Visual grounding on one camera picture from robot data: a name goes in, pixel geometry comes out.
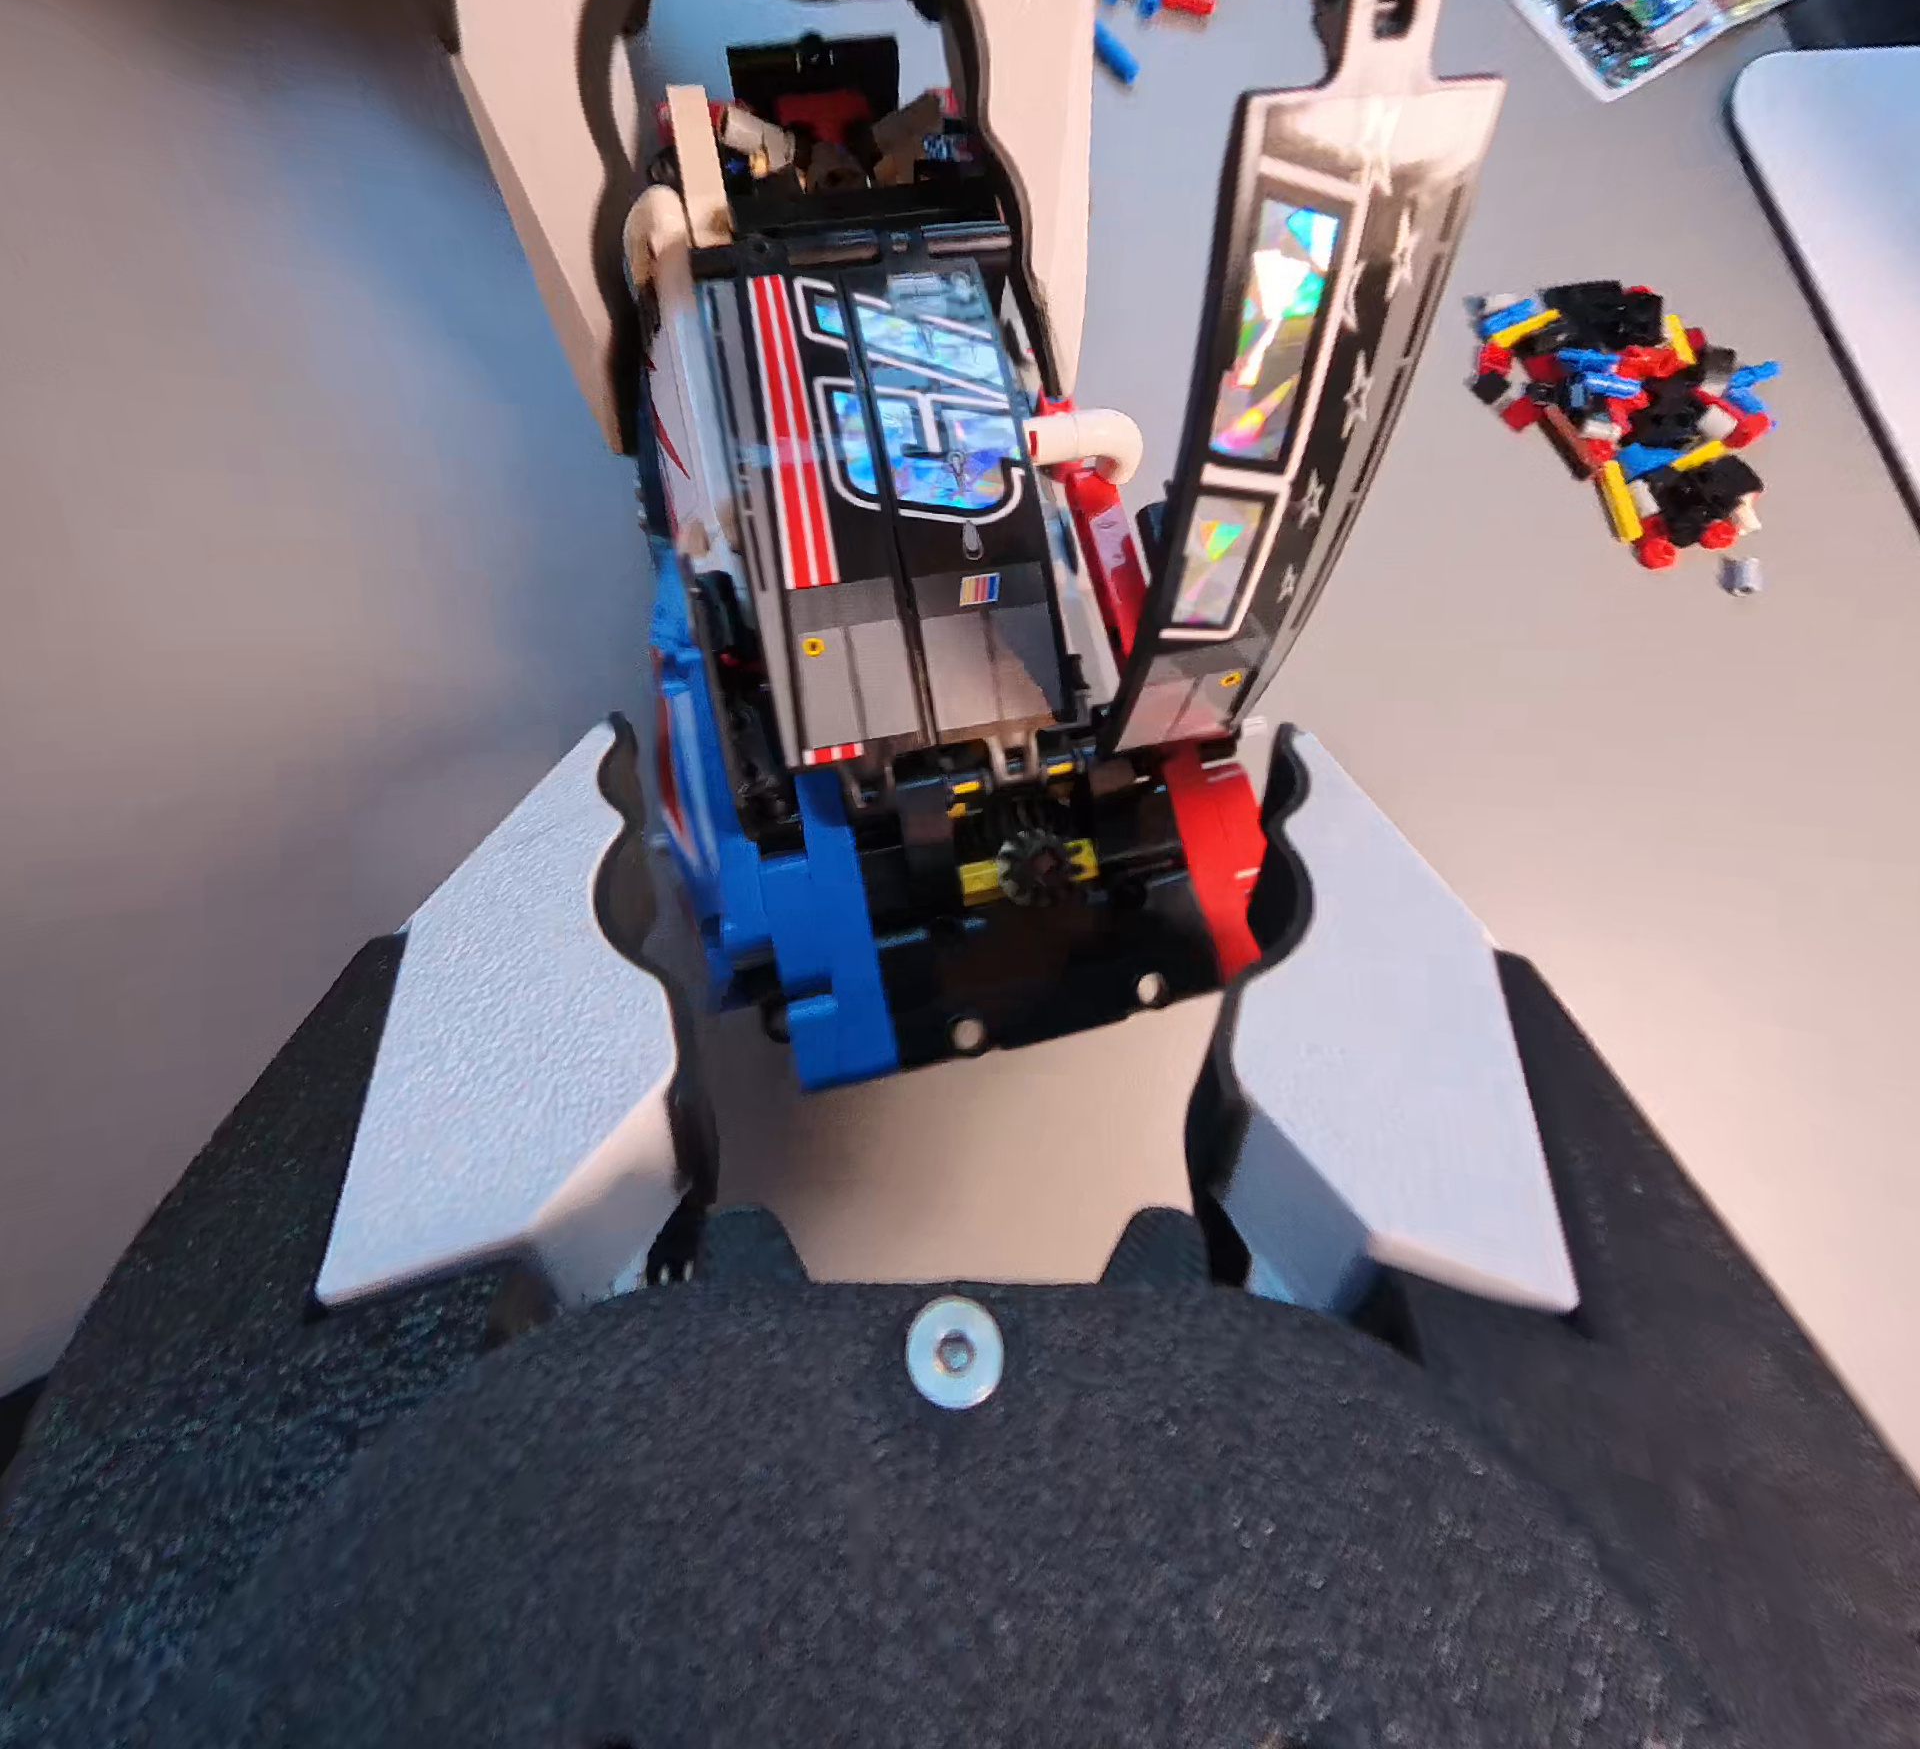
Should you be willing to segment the white book stand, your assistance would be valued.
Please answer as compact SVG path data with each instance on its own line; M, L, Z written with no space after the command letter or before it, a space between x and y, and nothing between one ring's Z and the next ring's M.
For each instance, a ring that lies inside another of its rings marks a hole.
M1730 121L1862 417L1918 510L1918 48L1748 65Z

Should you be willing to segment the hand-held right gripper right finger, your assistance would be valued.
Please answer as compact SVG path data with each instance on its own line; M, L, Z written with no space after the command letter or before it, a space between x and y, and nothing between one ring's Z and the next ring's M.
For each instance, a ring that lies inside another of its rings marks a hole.
M1207 1195L1248 1293L1351 1312L1381 1270L1550 1314L1569 1238L1489 931L1312 735L1283 729L1268 864L1297 897L1228 991Z

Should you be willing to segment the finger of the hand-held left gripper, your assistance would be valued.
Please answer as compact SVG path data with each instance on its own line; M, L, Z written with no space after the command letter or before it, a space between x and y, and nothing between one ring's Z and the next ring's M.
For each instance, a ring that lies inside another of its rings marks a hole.
M1097 0L926 0L1012 226L1044 393L1074 393L1088 304Z
M622 229L638 189L630 39L649 0L452 0L456 79L566 361L636 451L641 331Z

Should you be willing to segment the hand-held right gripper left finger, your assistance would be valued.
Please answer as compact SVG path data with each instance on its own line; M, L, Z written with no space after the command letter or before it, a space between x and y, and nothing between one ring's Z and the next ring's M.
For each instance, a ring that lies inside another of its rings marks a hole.
M407 924L317 1296L517 1262L630 1290L717 1192L691 1015L655 926L641 745L578 740Z

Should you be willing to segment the lego race car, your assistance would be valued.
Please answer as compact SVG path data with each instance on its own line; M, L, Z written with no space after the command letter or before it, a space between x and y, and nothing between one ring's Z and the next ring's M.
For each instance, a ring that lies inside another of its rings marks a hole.
M1242 740L1377 482L1497 77L1441 0L1312 0L1327 71L1228 127L1179 449L1028 339L1036 208L891 39L733 53L713 171L630 218L668 847L711 995L804 1089L1226 988L1278 943Z

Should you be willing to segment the pile of mixed lego pieces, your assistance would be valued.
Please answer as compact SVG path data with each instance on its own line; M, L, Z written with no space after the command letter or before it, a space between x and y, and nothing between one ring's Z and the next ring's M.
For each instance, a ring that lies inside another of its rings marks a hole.
M1644 283L1578 280L1467 299L1469 391L1499 422L1542 437L1644 569L1693 553L1751 594L1764 480L1751 451L1775 431L1777 361L1744 361Z

